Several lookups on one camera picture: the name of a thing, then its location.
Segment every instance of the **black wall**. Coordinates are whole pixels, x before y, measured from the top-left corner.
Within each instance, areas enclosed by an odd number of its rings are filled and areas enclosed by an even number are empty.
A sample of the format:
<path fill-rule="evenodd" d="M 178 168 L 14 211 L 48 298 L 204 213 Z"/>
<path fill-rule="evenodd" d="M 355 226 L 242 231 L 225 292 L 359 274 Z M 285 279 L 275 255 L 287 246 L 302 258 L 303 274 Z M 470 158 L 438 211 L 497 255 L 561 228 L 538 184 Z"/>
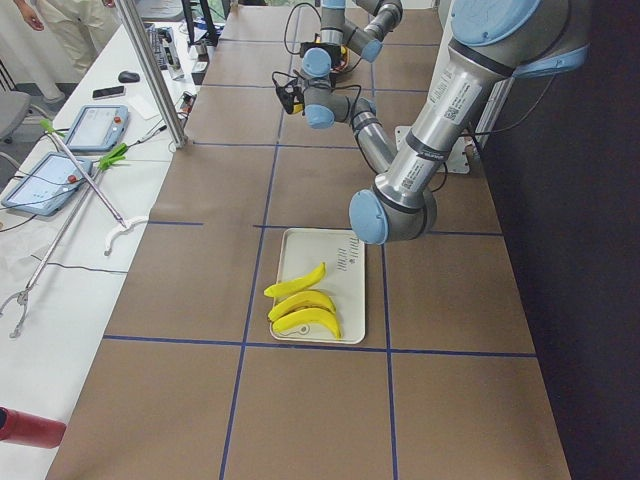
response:
<path fill-rule="evenodd" d="M 572 477 L 639 480 L 640 3 L 594 3 L 587 64 L 483 159 Z"/>

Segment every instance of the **red can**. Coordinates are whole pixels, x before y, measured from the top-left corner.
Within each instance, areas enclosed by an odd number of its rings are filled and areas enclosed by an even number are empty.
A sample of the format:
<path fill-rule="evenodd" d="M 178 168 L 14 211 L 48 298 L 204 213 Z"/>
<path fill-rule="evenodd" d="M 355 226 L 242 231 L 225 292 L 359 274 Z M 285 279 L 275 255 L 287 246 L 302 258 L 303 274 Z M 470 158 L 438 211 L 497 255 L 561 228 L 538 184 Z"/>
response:
<path fill-rule="evenodd" d="M 60 445 L 66 428 L 57 420 L 0 407 L 0 441 L 54 448 Z"/>

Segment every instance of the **gray chair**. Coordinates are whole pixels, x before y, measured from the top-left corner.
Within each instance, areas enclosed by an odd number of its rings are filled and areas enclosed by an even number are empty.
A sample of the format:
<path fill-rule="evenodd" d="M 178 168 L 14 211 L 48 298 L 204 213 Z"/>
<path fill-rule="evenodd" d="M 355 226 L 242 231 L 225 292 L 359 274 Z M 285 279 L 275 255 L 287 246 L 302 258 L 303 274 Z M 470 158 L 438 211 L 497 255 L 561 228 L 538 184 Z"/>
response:
<path fill-rule="evenodd" d="M 0 140 L 11 143 L 11 134 L 29 114 L 31 96 L 23 92 L 0 92 Z"/>

